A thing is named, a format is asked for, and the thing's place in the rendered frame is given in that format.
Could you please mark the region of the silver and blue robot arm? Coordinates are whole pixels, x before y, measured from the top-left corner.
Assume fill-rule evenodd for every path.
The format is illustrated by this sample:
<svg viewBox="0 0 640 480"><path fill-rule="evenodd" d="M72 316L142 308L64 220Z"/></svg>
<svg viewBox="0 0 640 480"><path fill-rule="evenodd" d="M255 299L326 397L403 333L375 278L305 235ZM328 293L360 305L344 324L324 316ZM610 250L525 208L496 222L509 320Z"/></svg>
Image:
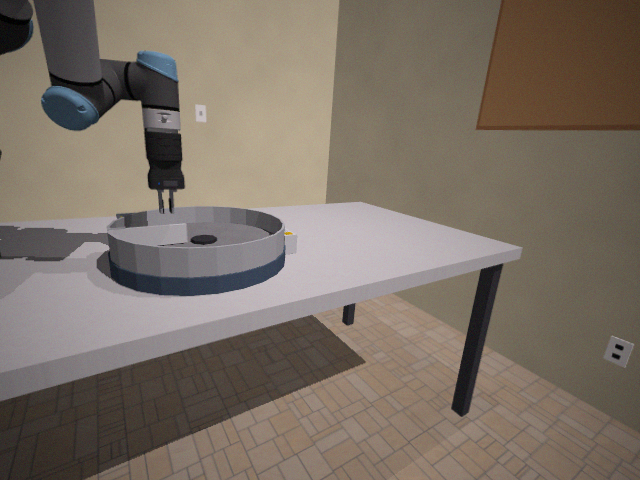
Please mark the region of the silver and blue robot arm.
<svg viewBox="0 0 640 480"><path fill-rule="evenodd" d="M139 51L137 62L101 59L94 0L33 2L51 81L41 104L57 125L85 130L120 100L180 112L179 80L171 56ZM0 55L29 42L32 16L29 0L0 0Z"/></svg>

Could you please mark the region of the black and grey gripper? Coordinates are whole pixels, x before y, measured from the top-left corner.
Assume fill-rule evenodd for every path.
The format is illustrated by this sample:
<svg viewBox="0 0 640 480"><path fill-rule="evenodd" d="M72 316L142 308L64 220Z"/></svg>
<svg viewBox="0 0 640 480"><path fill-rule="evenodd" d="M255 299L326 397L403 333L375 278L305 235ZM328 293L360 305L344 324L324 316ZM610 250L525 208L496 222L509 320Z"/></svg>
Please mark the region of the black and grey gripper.
<svg viewBox="0 0 640 480"><path fill-rule="evenodd" d="M148 187L158 192L159 212L164 214L162 192L169 190L169 211L174 212L173 192L185 189L181 171L182 142L180 112L142 109L146 158L150 166ZM147 130L146 130L147 128ZM172 192L171 192L172 191Z"/></svg>

